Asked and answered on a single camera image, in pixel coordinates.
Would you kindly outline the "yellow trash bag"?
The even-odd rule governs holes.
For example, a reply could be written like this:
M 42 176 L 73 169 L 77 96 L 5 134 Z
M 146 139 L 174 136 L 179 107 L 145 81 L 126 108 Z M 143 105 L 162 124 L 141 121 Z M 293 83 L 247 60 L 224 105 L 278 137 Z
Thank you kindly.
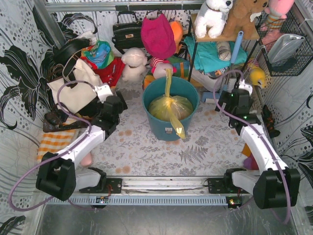
M 165 93 L 155 98 L 149 105 L 149 113 L 162 121 L 169 121 L 177 136 L 185 138 L 185 129 L 181 120 L 189 117 L 194 109 L 192 103 L 185 97 L 170 95 L 172 70 L 166 69 Z

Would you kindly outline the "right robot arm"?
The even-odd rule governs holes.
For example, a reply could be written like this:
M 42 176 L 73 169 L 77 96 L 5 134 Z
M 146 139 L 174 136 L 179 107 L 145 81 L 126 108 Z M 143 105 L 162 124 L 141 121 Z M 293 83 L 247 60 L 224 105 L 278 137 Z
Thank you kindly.
M 248 145 L 259 170 L 259 175 L 246 170 L 232 172 L 231 180 L 235 187 L 241 188 L 254 197 L 260 209 L 293 207 L 297 203 L 300 173 L 289 168 L 277 155 L 267 139 L 260 120 L 249 112 L 252 99 L 246 89 L 222 91 L 215 108 L 229 116 L 229 126 Z

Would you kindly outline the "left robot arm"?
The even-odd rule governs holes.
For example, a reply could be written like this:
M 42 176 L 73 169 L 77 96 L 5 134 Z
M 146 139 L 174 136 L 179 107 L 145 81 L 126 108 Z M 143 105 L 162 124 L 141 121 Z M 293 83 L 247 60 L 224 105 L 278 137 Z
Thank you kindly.
M 47 152 L 40 163 L 36 189 L 61 201 L 66 201 L 78 191 L 81 193 L 108 192 L 110 184 L 104 171 L 88 167 L 77 170 L 83 158 L 104 142 L 120 122 L 120 114 L 127 104 L 121 93 L 108 96 L 97 117 L 74 142 L 57 153 Z

